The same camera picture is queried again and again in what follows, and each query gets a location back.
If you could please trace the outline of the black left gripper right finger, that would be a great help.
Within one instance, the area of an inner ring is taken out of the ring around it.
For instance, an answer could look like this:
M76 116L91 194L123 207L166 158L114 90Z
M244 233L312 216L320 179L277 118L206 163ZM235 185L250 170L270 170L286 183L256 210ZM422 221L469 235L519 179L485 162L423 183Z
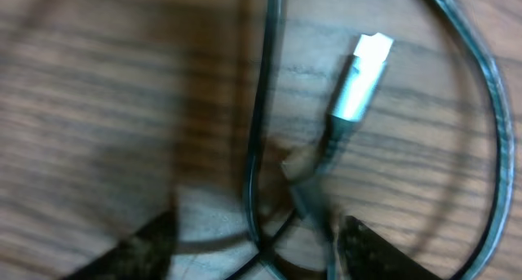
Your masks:
M441 280L354 216L339 225L338 256L353 280Z

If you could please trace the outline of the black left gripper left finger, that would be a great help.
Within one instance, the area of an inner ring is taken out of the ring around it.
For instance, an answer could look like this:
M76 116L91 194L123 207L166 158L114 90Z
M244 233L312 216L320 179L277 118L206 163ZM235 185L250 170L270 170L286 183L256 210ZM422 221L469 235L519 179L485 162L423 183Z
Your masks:
M64 280L164 280L176 239L175 214L165 211Z

